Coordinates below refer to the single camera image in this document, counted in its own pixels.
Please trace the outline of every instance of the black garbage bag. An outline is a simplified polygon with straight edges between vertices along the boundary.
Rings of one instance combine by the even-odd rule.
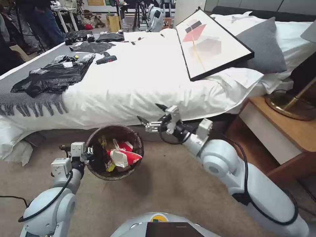
[[[100,37],[96,40],[96,42],[120,42],[124,40],[124,35],[118,33],[105,33],[100,34]]]
[[[77,52],[89,52],[89,53],[98,53],[103,54],[108,49],[115,46],[112,43],[89,43],[89,42],[80,42],[79,45],[69,46],[71,51]]]
[[[94,36],[90,30],[68,32],[66,33],[66,39],[70,39],[73,43],[82,41],[94,42]]]
[[[31,71],[27,78],[13,86],[11,92],[25,92],[32,98],[42,92],[62,93],[83,79],[94,58],[95,54],[87,54],[80,60],[67,55],[57,56],[45,67]]]

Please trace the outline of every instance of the picture frame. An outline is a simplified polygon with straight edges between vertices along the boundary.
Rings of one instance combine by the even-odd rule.
[[[176,25],[191,81],[252,59],[254,52],[202,9]]]

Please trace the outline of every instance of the gray pillow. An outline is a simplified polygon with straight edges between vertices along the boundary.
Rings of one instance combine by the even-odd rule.
[[[286,71],[286,64],[276,40],[275,17],[255,25],[236,37],[254,51],[254,58],[237,67],[257,70],[263,74]]]

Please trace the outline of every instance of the white duvet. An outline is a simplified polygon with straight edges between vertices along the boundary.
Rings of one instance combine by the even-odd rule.
[[[0,158],[26,164],[30,145],[20,141],[35,131],[135,125],[137,115],[155,120],[162,115],[155,103],[178,105],[184,120],[216,116],[239,105],[263,77],[251,69],[229,68],[191,82],[176,31],[161,33],[125,33],[125,40],[144,38],[136,45],[116,42],[108,52],[117,61],[93,63],[84,79],[62,95],[69,113],[50,116],[43,107],[43,117],[23,117],[17,111],[0,116]]]

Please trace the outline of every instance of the gray blanket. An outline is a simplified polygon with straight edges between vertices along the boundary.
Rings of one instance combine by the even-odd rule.
[[[5,116],[14,115],[14,107],[23,116],[43,116],[43,106],[47,108],[50,115],[54,115],[53,107],[55,107],[60,114],[68,112],[65,107],[61,94],[41,93],[37,97],[32,98],[26,93],[11,93],[14,84],[25,79],[29,75],[29,71],[46,66],[55,59],[58,55],[76,55],[71,52],[69,46],[62,45],[52,52],[40,57],[31,62],[20,70],[10,74],[9,76],[0,80],[0,114]]]

